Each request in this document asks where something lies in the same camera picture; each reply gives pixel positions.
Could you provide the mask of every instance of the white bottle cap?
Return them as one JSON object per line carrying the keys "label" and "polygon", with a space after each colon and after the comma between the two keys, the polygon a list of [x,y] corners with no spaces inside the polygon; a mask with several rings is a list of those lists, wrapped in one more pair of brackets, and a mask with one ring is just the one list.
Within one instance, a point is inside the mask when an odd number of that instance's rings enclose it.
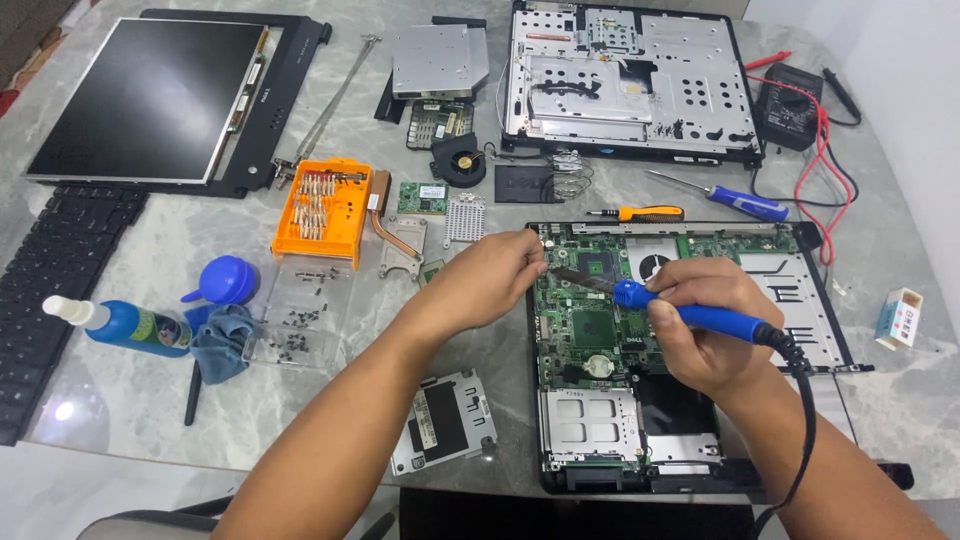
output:
{"label": "white bottle cap", "polygon": [[110,320],[110,310],[106,306],[87,300],[70,300],[56,295],[43,301],[43,310],[75,327],[88,330],[100,329]]}

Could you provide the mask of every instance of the hand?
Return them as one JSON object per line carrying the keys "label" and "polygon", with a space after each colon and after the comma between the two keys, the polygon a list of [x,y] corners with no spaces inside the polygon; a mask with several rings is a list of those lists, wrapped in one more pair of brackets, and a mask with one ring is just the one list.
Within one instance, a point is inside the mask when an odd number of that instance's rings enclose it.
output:
{"label": "hand", "polygon": [[660,299],[647,307],[667,369],[683,384],[714,401],[756,386],[780,372],[770,363],[773,349],[712,331],[690,329],[675,307],[726,307],[783,328],[783,313],[756,283],[728,258],[688,258],[666,263],[647,282]]}
{"label": "hand", "polygon": [[533,230],[490,234],[453,258],[407,306],[452,337],[505,315],[546,269]]}

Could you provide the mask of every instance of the orange screwdriver bit set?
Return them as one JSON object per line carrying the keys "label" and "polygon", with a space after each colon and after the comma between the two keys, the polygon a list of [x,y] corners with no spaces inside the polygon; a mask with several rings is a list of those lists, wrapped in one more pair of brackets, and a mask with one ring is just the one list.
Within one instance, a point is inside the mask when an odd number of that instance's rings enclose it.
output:
{"label": "orange screwdriver bit set", "polygon": [[360,265],[372,169],[349,158],[301,161],[271,246],[284,254],[350,259]]}

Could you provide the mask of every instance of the blue soldering iron handle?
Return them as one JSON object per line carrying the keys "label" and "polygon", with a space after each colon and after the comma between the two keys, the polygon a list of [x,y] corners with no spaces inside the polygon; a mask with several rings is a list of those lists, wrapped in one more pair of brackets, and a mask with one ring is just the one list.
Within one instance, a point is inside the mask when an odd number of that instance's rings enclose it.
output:
{"label": "blue soldering iron handle", "polygon": [[786,221],[786,217],[790,215],[790,209],[777,201],[756,197],[748,193],[732,191],[722,185],[715,185],[711,188],[707,198],[714,203],[720,203],[721,205],[738,209],[763,221]]}
{"label": "blue soldering iron handle", "polygon": [[[632,309],[646,309],[647,304],[656,298],[656,293],[630,280],[623,280],[613,288],[613,301],[620,306]],[[684,306],[677,307],[677,312],[680,313],[680,318],[690,326],[730,335],[748,343],[754,342],[756,327],[764,323],[763,319],[722,307]]]}

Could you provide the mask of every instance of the screwdriver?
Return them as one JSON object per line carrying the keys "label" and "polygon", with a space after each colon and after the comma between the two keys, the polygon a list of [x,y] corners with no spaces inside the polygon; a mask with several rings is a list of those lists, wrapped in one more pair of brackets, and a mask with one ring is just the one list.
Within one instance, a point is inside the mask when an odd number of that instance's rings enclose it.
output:
{"label": "screwdriver", "polygon": [[747,215],[755,217],[756,219],[763,221],[785,221],[786,216],[790,214],[790,210],[777,201],[771,201],[770,199],[764,199],[763,197],[757,197],[755,195],[750,195],[749,193],[732,191],[730,189],[726,189],[722,185],[703,187],[702,185],[696,185],[687,182],[686,180],[680,180],[679,178],[667,176],[657,171],[647,170],[646,172],[667,180],[679,182],[683,185],[689,185],[690,187],[701,189],[707,194],[707,200],[713,201],[714,203],[720,203],[721,205],[728,206],[732,209],[740,210]]}
{"label": "screwdriver", "polygon": [[686,212],[680,207],[646,207],[632,209],[620,207],[619,210],[593,210],[587,215],[601,215],[615,217],[620,221],[633,223],[681,223],[686,219]]}

